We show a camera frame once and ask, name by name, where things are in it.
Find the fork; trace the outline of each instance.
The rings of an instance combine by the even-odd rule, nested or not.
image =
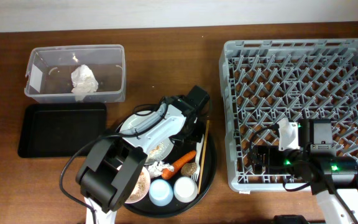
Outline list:
[[[201,138],[201,142],[196,143],[196,164],[197,164],[197,169],[196,172],[191,175],[191,178],[194,180],[194,182],[198,181],[198,175],[200,174],[200,154],[201,154],[201,149],[203,148],[203,144],[204,144],[204,134],[203,137]]]

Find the dish rack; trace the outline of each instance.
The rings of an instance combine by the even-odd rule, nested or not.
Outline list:
[[[228,41],[219,76],[227,176],[234,191],[284,190],[289,174],[255,174],[247,157],[256,130],[284,117],[330,119],[337,156],[358,163],[358,39]],[[278,145],[271,130],[258,137],[256,144]],[[300,185],[291,180],[288,188]]]

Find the wooden chopstick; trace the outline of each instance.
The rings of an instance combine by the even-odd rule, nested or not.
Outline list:
[[[200,179],[198,181],[198,194],[200,194],[201,190],[201,181],[203,180],[203,170],[204,170],[204,159],[205,159],[205,150],[206,150],[206,140],[208,138],[208,129],[209,129],[209,120],[206,121],[206,129],[205,129],[205,138],[203,145],[203,155],[201,156],[201,170],[200,170]]]

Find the crumpled napkin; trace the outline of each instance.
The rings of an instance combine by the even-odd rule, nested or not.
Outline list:
[[[152,165],[149,165],[147,170],[150,174],[150,178],[156,178],[162,175],[162,170],[168,169],[169,171],[173,171],[175,168],[170,164],[164,164],[164,162],[154,162]]]
[[[99,87],[92,70],[86,65],[81,65],[72,72],[71,80],[74,87],[71,91],[72,93],[93,93]]]

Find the plastic bin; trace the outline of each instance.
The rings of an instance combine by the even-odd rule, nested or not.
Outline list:
[[[71,73],[87,65],[99,83],[94,93],[74,94]],[[79,45],[39,47],[31,52],[24,93],[39,103],[123,102],[126,90],[124,47]]]
[[[283,117],[330,119],[337,155],[358,163],[358,39],[232,40],[219,71],[233,191],[284,190],[290,175],[256,173],[248,157],[255,130]],[[270,130],[258,137],[256,144],[278,144]],[[287,187],[301,185],[291,180]]]

